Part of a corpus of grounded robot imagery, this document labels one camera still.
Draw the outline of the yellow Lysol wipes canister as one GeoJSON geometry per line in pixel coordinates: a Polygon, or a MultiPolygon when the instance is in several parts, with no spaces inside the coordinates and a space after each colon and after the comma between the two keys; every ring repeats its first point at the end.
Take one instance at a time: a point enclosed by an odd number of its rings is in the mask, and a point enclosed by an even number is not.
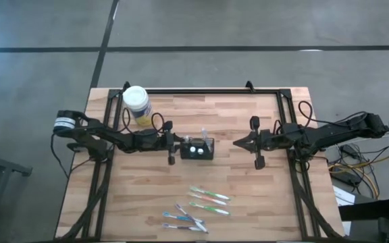
{"type": "Polygon", "coordinates": [[[153,108],[147,91],[141,86],[131,86],[123,92],[123,101],[140,126],[152,125],[153,108]]]}

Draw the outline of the blue toothbrush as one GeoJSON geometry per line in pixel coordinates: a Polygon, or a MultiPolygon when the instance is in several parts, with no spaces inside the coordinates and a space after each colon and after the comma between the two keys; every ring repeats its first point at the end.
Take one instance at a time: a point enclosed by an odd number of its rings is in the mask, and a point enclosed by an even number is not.
{"type": "MultiPolygon", "coordinates": [[[[164,217],[169,217],[169,218],[172,218],[172,219],[177,219],[177,220],[180,220],[180,221],[192,221],[189,217],[185,217],[185,216],[177,216],[177,215],[172,215],[166,211],[164,211],[162,213],[162,215],[164,217]]],[[[201,219],[195,219],[195,221],[201,223],[201,224],[205,224],[205,221],[201,220],[201,219]]]]}
{"type": "Polygon", "coordinates": [[[205,141],[205,144],[207,145],[208,149],[211,150],[211,140],[208,137],[208,132],[205,128],[201,129],[201,134],[203,136],[203,140],[205,141]]]}

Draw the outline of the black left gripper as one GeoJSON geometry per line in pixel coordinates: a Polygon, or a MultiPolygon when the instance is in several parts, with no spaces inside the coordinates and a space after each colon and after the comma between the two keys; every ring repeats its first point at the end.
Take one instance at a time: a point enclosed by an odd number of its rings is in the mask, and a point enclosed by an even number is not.
{"type": "MultiPolygon", "coordinates": [[[[175,164],[174,154],[176,148],[174,146],[174,134],[172,133],[173,123],[171,121],[165,121],[163,124],[163,135],[161,136],[161,150],[167,151],[167,162],[168,165],[175,164]]],[[[178,140],[185,140],[185,137],[177,136],[178,140]]],[[[183,142],[177,141],[177,145],[181,146],[183,142]]]]}

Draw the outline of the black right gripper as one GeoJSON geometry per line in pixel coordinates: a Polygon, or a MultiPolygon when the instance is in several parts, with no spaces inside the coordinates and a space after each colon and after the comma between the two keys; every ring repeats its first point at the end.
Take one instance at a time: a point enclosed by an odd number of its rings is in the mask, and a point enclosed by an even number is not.
{"type": "Polygon", "coordinates": [[[249,143],[235,144],[235,146],[240,147],[248,152],[254,151],[255,169],[263,169],[265,167],[265,157],[261,154],[261,151],[267,150],[266,145],[272,137],[272,133],[269,130],[260,130],[259,127],[259,117],[252,116],[250,118],[250,128],[252,130],[252,134],[234,141],[234,143],[249,143]]]}

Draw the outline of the black aluminium frame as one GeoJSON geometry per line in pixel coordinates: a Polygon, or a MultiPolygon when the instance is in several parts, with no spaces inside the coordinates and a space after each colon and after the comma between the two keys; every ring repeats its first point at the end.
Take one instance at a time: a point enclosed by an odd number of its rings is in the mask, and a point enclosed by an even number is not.
{"type": "Polygon", "coordinates": [[[215,139],[211,161],[176,159],[168,165],[165,151],[126,154],[116,151],[109,163],[93,163],[87,152],[75,155],[55,237],[58,242],[194,242],[213,243],[298,240],[313,234],[307,207],[296,202],[290,168],[283,150],[265,153],[257,170],[254,155],[233,145],[249,133],[257,115],[262,128],[276,119],[303,122],[290,107],[309,100],[306,88],[170,88],[149,90],[153,109],[173,122],[179,136],[215,139]],[[194,186],[228,196],[224,200],[193,192],[194,186]],[[201,200],[188,192],[224,201],[201,200]],[[230,212],[220,215],[189,202],[230,212]],[[164,217],[183,215],[179,204],[209,233],[163,228],[162,223],[195,226],[193,221],[164,217]]]}

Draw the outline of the green toothbrush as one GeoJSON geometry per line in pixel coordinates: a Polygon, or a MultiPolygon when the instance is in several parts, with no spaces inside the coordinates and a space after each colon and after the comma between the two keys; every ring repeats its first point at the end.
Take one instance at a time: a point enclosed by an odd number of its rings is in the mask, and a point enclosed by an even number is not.
{"type": "Polygon", "coordinates": [[[220,215],[230,215],[230,212],[225,211],[223,209],[219,209],[219,208],[215,208],[215,207],[210,207],[210,206],[204,206],[204,205],[197,204],[195,202],[189,202],[189,205],[192,206],[192,207],[198,207],[200,209],[204,209],[206,211],[211,211],[211,212],[214,212],[214,213],[217,213],[217,214],[220,214],[220,215]]]}
{"type": "Polygon", "coordinates": [[[197,187],[194,187],[194,186],[191,186],[190,190],[192,190],[193,192],[200,192],[202,194],[207,194],[209,196],[214,196],[216,198],[220,198],[220,199],[224,199],[224,200],[230,200],[230,198],[228,196],[225,196],[223,194],[218,194],[218,193],[210,192],[208,190],[200,189],[200,188],[197,188],[197,187]]]}

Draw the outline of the orange toothbrush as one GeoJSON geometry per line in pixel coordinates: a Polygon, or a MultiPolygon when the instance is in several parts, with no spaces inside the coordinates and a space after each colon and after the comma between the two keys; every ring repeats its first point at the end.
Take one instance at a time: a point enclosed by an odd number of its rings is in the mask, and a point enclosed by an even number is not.
{"type": "Polygon", "coordinates": [[[195,194],[193,192],[188,192],[187,195],[189,195],[191,197],[194,197],[194,198],[201,199],[201,200],[209,201],[209,202],[212,202],[212,203],[215,203],[215,204],[218,204],[218,205],[223,205],[223,206],[228,205],[224,201],[221,201],[221,200],[218,200],[218,199],[214,199],[214,198],[211,198],[211,197],[208,197],[208,196],[201,196],[200,194],[195,194]]]}

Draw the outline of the black power brick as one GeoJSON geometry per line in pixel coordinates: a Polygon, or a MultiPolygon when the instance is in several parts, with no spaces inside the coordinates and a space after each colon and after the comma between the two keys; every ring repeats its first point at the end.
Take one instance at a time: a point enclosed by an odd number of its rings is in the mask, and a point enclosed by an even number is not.
{"type": "Polygon", "coordinates": [[[339,173],[338,171],[333,171],[330,176],[333,179],[352,187],[357,187],[361,183],[361,178],[358,175],[349,172],[339,173]]]}

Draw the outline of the black bar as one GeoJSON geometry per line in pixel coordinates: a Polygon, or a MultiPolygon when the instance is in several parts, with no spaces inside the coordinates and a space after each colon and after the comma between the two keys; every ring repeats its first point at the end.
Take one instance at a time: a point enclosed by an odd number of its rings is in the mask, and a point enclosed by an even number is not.
{"type": "Polygon", "coordinates": [[[389,219],[389,199],[338,207],[343,221],[389,219]]]}

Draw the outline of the white paper sheet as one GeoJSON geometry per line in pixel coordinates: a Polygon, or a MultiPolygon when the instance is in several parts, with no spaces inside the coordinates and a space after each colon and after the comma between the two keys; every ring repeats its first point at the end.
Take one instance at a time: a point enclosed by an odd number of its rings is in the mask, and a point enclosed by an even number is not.
{"type": "Polygon", "coordinates": [[[334,194],[336,197],[336,202],[339,207],[341,206],[347,206],[347,205],[354,205],[355,203],[355,195],[347,192],[339,187],[333,186],[334,194]]]}

